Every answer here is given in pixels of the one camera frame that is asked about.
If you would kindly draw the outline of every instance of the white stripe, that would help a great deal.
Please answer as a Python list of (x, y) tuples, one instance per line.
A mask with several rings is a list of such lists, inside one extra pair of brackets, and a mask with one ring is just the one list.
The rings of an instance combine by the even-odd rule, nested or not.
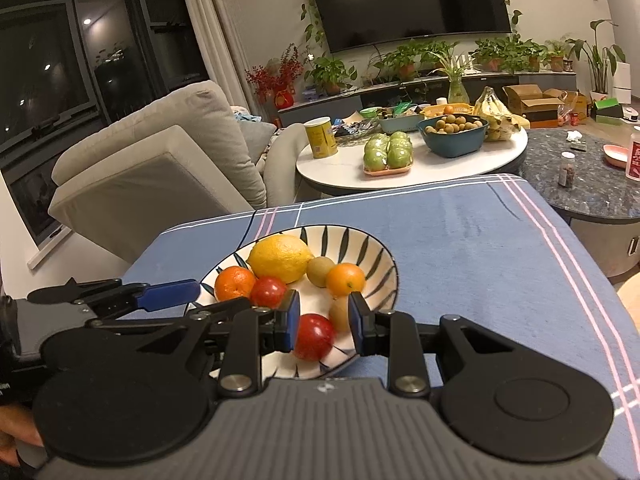
[[(632, 400), (630, 403), (628, 403), (628, 407), (632, 408), (634, 406), (638, 405), (638, 400)], [(618, 416), (618, 415), (622, 415), (623, 413), (625, 413), (625, 409), (624, 408), (618, 408), (615, 412), (613, 412), (613, 416)]]
[[(511, 178), (513, 178), (512, 182), (526, 182), (523, 178), (514, 178), (514, 175), (509, 175)], [(433, 184), (418, 184), (416, 186), (410, 186), (407, 188), (404, 188), (404, 191), (394, 191), (393, 189), (387, 190), (387, 192), (385, 192), (385, 190), (374, 190), (374, 191), (367, 191), (365, 193), (359, 193), (357, 198), (347, 198), (344, 200), (336, 200), (335, 198), (325, 198), (323, 200), (315, 200), (313, 202), (311, 202), (311, 205), (309, 206), (305, 206), (305, 203), (303, 203), (302, 206), (300, 207), (293, 207), (293, 208), (289, 208), (289, 209), (280, 209), (278, 212), (279, 213), (284, 213), (284, 212), (290, 212), (290, 211), (304, 211), (304, 210), (308, 210), (308, 209), (316, 209), (318, 207), (324, 207), (324, 206), (328, 206), (328, 205), (333, 205), (333, 204), (344, 204), (344, 203), (348, 203), (348, 202), (360, 202), (362, 200), (371, 200), (373, 198), (382, 198), (382, 197), (386, 197), (386, 196), (397, 196), (397, 195), (404, 195), (404, 194), (411, 194), (411, 193), (420, 193), (423, 191), (430, 191), (432, 189), (447, 189), (449, 187), (462, 187), (462, 186), (474, 186), (475, 184), (501, 184), (503, 181), (502, 180), (498, 180), (499, 175), (495, 174), (495, 175), (479, 175), (479, 176), (470, 176), (468, 178), (465, 178), (464, 180), (474, 180), (474, 179), (479, 179), (479, 178), (484, 178), (484, 180), (479, 180), (478, 182), (459, 182), (456, 181), (455, 184), (447, 184), (445, 186), (433, 186)], [(266, 212), (262, 211), (262, 212), (258, 212), (256, 213), (256, 216), (262, 216), (264, 215)], [(222, 218), (216, 218), (213, 220), (201, 220), (199, 222), (192, 222), (191, 224), (183, 224), (183, 225), (179, 225), (177, 227), (173, 227), (171, 229), (167, 229), (167, 231), (164, 231), (162, 233), (160, 233), (160, 236), (167, 234), (167, 233), (172, 233), (174, 231), (179, 231), (181, 229), (190, 229), (192, 227), (200, 227), (203, 225), (209, 225), (209, 224), (217, 224), (219, 222), (227, 222), (229, 220), (236, 220), (236, 219), (242, 219), (242, 218), (249, 218), (250, 216), (252, 216), (253, 213), (251, 214), (246, 214), (243, 216), (233, 216), (233, 217), (229, 217), (229, 216), (225, 216)]]
[(300, 220), (300, 213), (302, 212), (302, 206), (303, 205), (305, 205), (304, 202), (302, 204), (300, 204), (300, 207), (298, 208), (298, 214), (296, 215), (296, 222), (295, 222), (295, 224), (293, 224), (293, 227), (298, 227), (298, 220)]
[[(623, 391), (623, 392), (628, 392), (629, 390), (632, 390), (632, 389), (633, 389), (633, 387), (634, 387), (634, 386), (633, 386), (633, 384), (628, 384), (627, 386), (625, 386), (624, 388), (622, 388), (622, 391)], [(620, 392), (613, 392), (613, 393), (611, 394), (611, 398), (612, 398), (612, 399), (615, 399), (615, 398), (617, 398), (617, 397), (619, 397), (619, 396), (620, 396)]]

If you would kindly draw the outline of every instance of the white oval table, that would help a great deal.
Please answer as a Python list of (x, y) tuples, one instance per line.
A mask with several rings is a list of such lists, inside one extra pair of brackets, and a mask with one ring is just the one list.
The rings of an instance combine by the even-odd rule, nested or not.
[(409, 134), (414, 146), (414, 165), (408, 173), (369, 176), (364, 173), (364, 146), (340, 146), (327, 158), (313, 158), (307, 146), (298, 156), (296, 167), (311, 187), (332, 196), (377, 189), (442, 182), (485, 173), (500, 173), (524, 160), (527, 133), (520, 130), (511, 140), (486, 142), (475, 153), (458, 158), (442, 158), (432, 153), (418, 132)]

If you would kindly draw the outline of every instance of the small bottle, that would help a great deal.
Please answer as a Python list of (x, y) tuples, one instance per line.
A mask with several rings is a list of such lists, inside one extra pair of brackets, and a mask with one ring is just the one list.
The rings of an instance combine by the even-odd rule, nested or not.
[(629, 152), (626, 156), (626, 177), (640, 181), (640, 130), (636, 126), (631, 134)]
[(574, 186), (575, 177), (575, 155), (571, 152), (562, 152), (560, 158), (560, 173), (558, 174), (558, 184), (567, 189)]

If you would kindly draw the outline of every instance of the yellow basket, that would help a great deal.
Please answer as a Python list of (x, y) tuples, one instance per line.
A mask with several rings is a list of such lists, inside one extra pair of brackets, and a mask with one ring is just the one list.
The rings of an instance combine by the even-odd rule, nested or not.
[(452, 103), (448, 105), (431, 105), (425, 107), (420, 113), (427, 119), (434, 117), (440, 117), (444, 115), (444, 108), (447, 106), (453, 106), (453, 113), (455, 114), (472, 114), (474, 107), (465, 103)]

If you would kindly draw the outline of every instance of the drawer handle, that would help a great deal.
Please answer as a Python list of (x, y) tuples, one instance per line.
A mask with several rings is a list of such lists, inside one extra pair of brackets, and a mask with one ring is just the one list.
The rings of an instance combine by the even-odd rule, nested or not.
[(637, 237), (637, 236), (631, 238), (631, 243), (629, 244), (629, 250), (626, 252), (626, 254), (628, 254), (629, 256), (632, 256), (633, 254), (636, 254), (636, 251), (638, 250), (638, 241), (639, 240), (640, 240), (640, 238)]

